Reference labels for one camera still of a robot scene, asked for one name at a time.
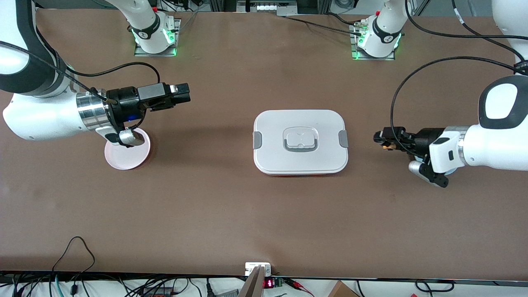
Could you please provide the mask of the pink round plate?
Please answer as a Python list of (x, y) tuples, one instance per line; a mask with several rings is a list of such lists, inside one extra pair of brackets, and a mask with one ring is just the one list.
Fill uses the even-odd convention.
[(121, 145), (113, 145), (109, 141), (105, 144), (104, 158), (111, 167), (118, 170), (132, 170), (141, 166), (149, 158), (152, 150), (149, 135), (141, 128), (136, 128), (134, 131), (144, 139), (144, 143), (140, 146), (126, 148)]

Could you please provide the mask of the white power strip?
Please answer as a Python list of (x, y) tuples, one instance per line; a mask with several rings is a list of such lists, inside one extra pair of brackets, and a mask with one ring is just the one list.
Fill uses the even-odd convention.
[(236, 12), (272, 13), (288, 16), (298, 13), (297, 0), (236, 0)]

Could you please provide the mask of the brown cardboard box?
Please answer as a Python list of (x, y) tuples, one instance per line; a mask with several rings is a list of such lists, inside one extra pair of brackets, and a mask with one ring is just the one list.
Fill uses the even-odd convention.
[(328, 294), (328, 297), (361, 297), (353, 291), (351, 288), (349, 288), (344, 282), (341, 280), (338, 280), (330, 293)]

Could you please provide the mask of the red clip lead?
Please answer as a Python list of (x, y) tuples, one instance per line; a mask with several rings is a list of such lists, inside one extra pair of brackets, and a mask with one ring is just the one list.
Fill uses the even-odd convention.
[(311, 291), (307, 290), (303, 285), (301, 285), (299, 282), (297, 282), (297, 281), (295, 281), (293, 279), (283, 278), (283, 282), (285, 284), (287, 284), (288, 286), (290, 286), (291, 288), (293, 288), (293, 289), (305, 292), (305, 293), (309, 294), (311, 297), (315, 297), (315, 295), (313, 295), (313, 293), (311, 293)]

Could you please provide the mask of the white clamp block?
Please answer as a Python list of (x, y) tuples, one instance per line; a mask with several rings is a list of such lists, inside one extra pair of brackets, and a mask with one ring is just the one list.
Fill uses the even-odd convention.
[(256, 267), (264, 267), (264, 274), (266, 278), (272, 275), (272, 265), (268, 262), (246, 262), (244, 275), (249, 276)]

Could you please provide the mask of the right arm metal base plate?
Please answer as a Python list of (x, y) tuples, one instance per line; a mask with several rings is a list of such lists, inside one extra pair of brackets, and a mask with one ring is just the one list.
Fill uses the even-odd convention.
[(179, 32), (181, 19), (174, 18), (173, 16), (167, 16), (165, 18), (165, 24), (161, 32), (163, 33), (164, 40), (162, 45), (166, 45), (166, 48), (163, 51), (158, 53), (148, 53), (146, 52), (136, 40), (136, 45), (134, 47), (134, 56), (136, 57), (175, 57), (177, 56), (177, 46), (179, 42)]

